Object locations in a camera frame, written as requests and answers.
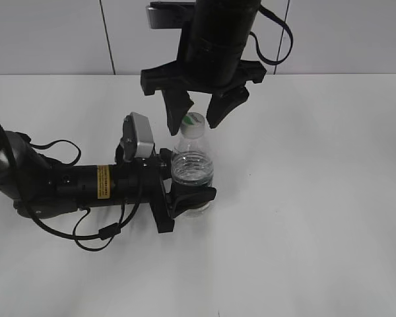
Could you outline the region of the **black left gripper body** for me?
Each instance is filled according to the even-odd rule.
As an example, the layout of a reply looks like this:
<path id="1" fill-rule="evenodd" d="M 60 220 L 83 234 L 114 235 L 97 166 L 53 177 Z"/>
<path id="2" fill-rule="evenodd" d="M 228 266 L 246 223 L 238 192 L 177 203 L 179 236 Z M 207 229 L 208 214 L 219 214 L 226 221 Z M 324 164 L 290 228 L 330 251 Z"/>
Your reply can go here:
<path id="1" fill-rule="evenodd" d="M 114 165 L 114 199 L 117 204 L 132 203 L 128 217 L 120 227 L 125 227 L 136 214 L 139 205 L 150 205 L 159 233 L 172 232 L 174 220 L 169 216 L 164 180 L 160 175 L 159 153 L 149 158 L 136 158 L 131 162 Z"/>

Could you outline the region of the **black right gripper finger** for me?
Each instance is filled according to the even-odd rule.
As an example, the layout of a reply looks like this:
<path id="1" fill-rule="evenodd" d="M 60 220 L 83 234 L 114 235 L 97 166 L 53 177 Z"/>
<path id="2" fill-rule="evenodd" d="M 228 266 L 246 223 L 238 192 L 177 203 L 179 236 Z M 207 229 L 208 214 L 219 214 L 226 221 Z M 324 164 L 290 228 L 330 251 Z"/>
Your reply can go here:
<path id="1" fill-rule="evenodd" d="M 249 91 L 245 86 L 233 88 L 223 94 L 212 95 L 207 109 L 206 119 L 211 129 L 215 129 L 222 120 L 249 98 Z"/>
<path id="2" fill-rule="evenodd" d="M 162 91 L 166 107 L 167 126 L 172 136 L 175 136 L 182 124 L 184 116 L 194 105 L 186 90 L 165 89 Z"/>

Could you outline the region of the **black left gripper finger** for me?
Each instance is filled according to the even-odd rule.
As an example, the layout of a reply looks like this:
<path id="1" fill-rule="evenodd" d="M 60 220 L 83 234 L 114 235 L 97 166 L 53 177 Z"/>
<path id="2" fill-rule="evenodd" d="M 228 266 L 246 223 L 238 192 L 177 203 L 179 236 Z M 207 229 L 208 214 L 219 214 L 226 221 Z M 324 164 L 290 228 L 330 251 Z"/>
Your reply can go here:
<path id="1" fill-rule="evenodd" d="M 163 180 L 172 177 L 172 151 L 166 148 L 161 148 L 159 152 L 160 161 L 160 175 Z"/>
<path id="2" fill-rule="evenodd" d="M 168 213 L 176 218 L 182 213 L 202 208 L 216 197 L 216 188 L 172 184 L 168 194 Z"/>

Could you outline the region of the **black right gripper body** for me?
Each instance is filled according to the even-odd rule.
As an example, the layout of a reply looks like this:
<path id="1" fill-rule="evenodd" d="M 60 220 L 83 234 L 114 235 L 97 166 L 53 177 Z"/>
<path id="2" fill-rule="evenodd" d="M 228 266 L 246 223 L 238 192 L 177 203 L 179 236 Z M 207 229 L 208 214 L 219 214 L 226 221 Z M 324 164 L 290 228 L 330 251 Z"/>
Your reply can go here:
<path id="1" fill-rule="evenodd" d="M 240 60 L 233 77 L 223 85 L 215 85 L 209 80 L 201 81 L 188 75 L 177 61 L 141 71 L 141 88 L 145 96 L 158 90 L 178 89 L 207 94 L 222 95 L 234 88 L 243 87 L 248 81 L 259 84 L 267 70 L 259 61 Z"/>

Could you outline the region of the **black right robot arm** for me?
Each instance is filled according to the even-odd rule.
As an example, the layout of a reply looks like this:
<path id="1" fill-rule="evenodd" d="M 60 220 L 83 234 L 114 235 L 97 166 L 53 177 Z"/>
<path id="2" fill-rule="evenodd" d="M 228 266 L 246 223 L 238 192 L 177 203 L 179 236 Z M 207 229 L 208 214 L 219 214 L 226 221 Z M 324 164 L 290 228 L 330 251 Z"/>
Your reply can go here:
<path id="1" fill-rule="evenodd" d="M 181 28 L 176 60 L 141 71 L 146 96 L 161 91 L 172 135 L 193 106 L 190 92 L 209 94 L 210 128 L 249 98 L 246 83 L 261 83 L 266 74 L 259 61 L 242 54 L 260 1 L 196 1 L 191 20 Z"/>

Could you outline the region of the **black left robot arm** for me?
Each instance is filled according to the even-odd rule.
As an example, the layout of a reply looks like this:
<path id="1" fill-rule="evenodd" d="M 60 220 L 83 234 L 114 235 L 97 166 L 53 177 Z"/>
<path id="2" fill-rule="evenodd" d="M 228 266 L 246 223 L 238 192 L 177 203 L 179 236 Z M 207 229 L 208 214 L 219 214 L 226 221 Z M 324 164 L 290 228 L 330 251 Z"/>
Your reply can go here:
<path id="1" fill-rule="evenodd" d="M 159 233 L 172 232 L 174 219 L 188 209 L 202 207 L 216 196 L 211 186 L 172 184 L 171 151 L 162 149 L 149 158 L 110 165 L 62 163 L 37 152 L 23 133 L 6 132 L 18 168 L 21 185 L 17 186 L 0 140 L 0 192 L 12 199 L 22 217 L 29 213 L 22 200 L 39 219 L 49 219 L 91 207 L 147 203 Z"/>

